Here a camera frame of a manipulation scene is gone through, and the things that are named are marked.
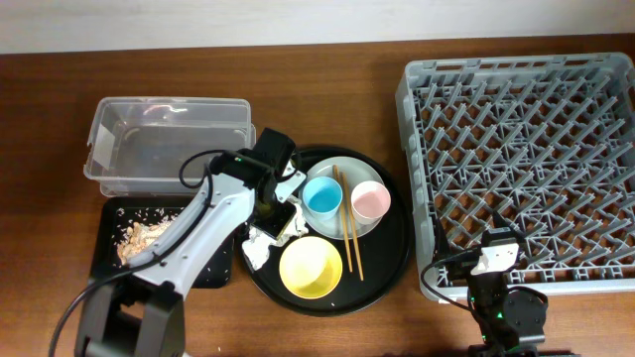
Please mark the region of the white napkin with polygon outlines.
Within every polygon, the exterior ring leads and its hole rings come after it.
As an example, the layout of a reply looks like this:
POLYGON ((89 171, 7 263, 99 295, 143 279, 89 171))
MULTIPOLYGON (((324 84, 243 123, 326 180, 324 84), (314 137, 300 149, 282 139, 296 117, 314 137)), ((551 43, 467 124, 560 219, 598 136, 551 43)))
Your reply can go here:
POLYGON ((304 218, 301 207, 302 202, 293 195, 287 201, 296 207, 297 213, 279 240, 273 239, 266 233, 249 226, 247 238, 242 242, 241 248, 252 271, 257 271, 266 264, 270 257, 271 248, 282 248, 292 238, 302 237, 309 233, 307 221, 304 218))

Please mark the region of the blue cup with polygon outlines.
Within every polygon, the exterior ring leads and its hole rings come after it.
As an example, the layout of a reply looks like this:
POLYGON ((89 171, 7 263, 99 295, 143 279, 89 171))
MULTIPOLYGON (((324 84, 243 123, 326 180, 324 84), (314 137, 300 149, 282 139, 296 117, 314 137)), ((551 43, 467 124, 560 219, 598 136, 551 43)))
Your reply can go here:
POLYGON ((343 201, 343 191, 335 179, 317 177, 304 186, 302 199, 315 219, 325 221, 337 213, 343 201))

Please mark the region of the yellow bowl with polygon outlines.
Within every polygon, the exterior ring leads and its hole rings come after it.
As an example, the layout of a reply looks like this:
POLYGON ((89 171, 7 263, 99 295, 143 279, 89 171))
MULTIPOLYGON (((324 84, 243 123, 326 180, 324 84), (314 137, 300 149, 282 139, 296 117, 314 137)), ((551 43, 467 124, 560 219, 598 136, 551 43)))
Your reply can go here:
POLYGON ((339 284, 343 263, 336 247, 316 236, 304 236, 290 243, 279 262, 284 287, 294 296, 318 299, 339 284))

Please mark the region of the food scraps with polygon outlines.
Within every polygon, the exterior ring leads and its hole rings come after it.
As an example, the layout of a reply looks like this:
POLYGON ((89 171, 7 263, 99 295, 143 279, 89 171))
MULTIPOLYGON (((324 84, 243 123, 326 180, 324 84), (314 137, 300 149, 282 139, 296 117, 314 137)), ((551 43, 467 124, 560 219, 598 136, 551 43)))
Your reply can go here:
POLYGON ((117 264, 126 265, 130 258, 148 248, 169 228, 179 213, 179 209, 163 207, 119 208, 116 217, 123 218, 123 222, 116 224, 115 228, 122 237, 113 244, 117 264))

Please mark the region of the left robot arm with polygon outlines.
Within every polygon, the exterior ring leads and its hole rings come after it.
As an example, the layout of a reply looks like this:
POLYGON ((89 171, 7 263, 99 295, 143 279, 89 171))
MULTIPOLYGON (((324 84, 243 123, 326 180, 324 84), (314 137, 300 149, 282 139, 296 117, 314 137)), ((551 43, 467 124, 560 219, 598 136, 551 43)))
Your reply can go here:
POLYGON ((255 146, 211 151, 197 193, 168 229, 119 273, 93 280, 72 302, 82 308, 77 356, 182 356, 185 299, 200 271, 234 231, 265 220, 304 180, 296 145, 265 129, 255 146))

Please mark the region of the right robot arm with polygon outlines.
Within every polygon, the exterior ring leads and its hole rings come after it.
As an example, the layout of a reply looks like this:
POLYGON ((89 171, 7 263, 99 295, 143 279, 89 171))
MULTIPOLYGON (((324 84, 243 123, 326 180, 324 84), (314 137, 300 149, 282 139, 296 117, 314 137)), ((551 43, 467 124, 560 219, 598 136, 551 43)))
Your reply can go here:
POLYGON ((510 287, 506 274, 520 263, 525 237, 498 213, 480 244, 450 258, 448 275, 467 282, 467 309, 479 325, 483 343, 467 349, 470 356, 536 356, 545 341, 546 295, 522 286, 510 287))

